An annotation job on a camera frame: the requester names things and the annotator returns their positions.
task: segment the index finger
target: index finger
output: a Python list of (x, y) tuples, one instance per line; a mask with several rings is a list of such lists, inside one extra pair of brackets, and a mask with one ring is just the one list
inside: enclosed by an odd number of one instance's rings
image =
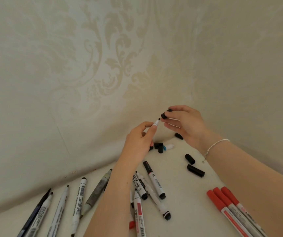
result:
[(173, 110), (173, 111), (185, 111), (188, 113), (191, 113), (193, 111), (196, 111), (195, 109), (187, 106), (187, 105), (173, 105), (171, 107), (169, 107), (169, 109)]
[(146, 130), (147, 127), (151, 127), (153, 122), (151, 121), (144, 121), (143, 123), (139, 124), (138, 126), (135, 127), (135, 129), (144, 131)]

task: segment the silver bracelet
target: silver bracelet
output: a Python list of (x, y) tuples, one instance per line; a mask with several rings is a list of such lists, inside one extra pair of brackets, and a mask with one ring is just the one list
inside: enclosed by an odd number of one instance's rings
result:
[(222, 142), (222, 141), (230, 141), (230, 140), (228, 140), (228, 139), (222, 139), (222, 140), (217, 141), (216, 143), (212, 144), (211, 147), (209, 147), (208, 150), (206, 151), (205, 159), (206, 159), (206, 156), (208, 155), (208, 152), (211, 150), (211, 148), (213, 148), (216, 144), (218, 144), (219, 142)]

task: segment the wallpaper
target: wallpaper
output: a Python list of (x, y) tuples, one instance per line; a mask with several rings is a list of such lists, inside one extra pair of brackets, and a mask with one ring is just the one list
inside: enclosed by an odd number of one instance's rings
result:
[(0, 0), (0, 206), (177, 104), (283, 174), (283, 0)]

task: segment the white table surface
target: white table surface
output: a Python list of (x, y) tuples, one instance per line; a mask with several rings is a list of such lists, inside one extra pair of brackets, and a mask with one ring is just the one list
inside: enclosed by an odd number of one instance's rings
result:
[[(163, 154), (159, 154), (157, 150), (152, 150), (146, 156), (145, 160), (147, 160), (152, 167), (166, 192), (167, 197), (163, 202), (167, 205), (172, 217), (169, 221), (166, 221), (150, 198), (142, 201), (146, 235), (148, 237), (239, 236), (236, 230), (217, 210), (206, 195), (206, 192), (209, 189), (215, 187), (221, 188), (224, 185), (218, 175), (213, 171), (210, 165), (204, 161), (203, 156), (198, 151), (188, 146), (184, 140), (182, 141), (173, 138), (165, 144), (169, 143), (175, 144), (174, 149), (164, 151)], [(188, 165), (188, 162), (184, 158), (184, 155), (187, 153), (196, 160), (194, 166), (205, 171), (205, 176), (203, 178), (200, 178), (187, 170), (186, 166)], [(88, 199), (102, 176), (113, 166), (114, 163), (85, 175), (88, 179), (88, 183), (84, 202)], [(152, 186), (142, 163), (137, 168), (137, 171), (140, 172)], [(70, 191), (69, 199), (62, 216), (57, 237), (70, 236), (72, 215), (79, 183), (80, 178), (68, 183)], [(61, 193), (66, 185), (53, 189), (54, 196), (51, 206), (43, 220), (37, 236), (47, 236)], [(42, 196), (43, 194), (35, 196), (8, 211), (0, 213), (0, 237), (17, 236)], [(82, 218), (76, 237), (83, 236), (96, 206), (97, 205)], [(136, 230), (130, 230), (129, 235), (131, 237), (136, 236)]]

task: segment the barcode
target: barcode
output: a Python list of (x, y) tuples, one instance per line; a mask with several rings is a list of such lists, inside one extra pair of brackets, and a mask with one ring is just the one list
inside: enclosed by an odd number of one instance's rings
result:
[(145, 230), (144, 230), (144, 228), (140, 228), (140, 234), (141, 234), (142, 237), (145, 236)]
[(35, 232), (36, 232), (36, 228), (32, 228), (30, 233), (29, 233), (29, 235), (28, 235), (28, 237), (33, 237)]
[(85, 186), (84, 186), (84, 185), (83, 185), (83, 186), (81, 186), (80, 196), (83, 196), (83, 195), (84, 195), (84, 188), (85, 188)]
[(158, 181), (157, 179), (156, 179), (156, 182), (157, 182), (157, 184), (159, 185), (159, 187), (162, 188), (161, 185), (160, 185), (160, 183), (159, 183), (159, 181)]

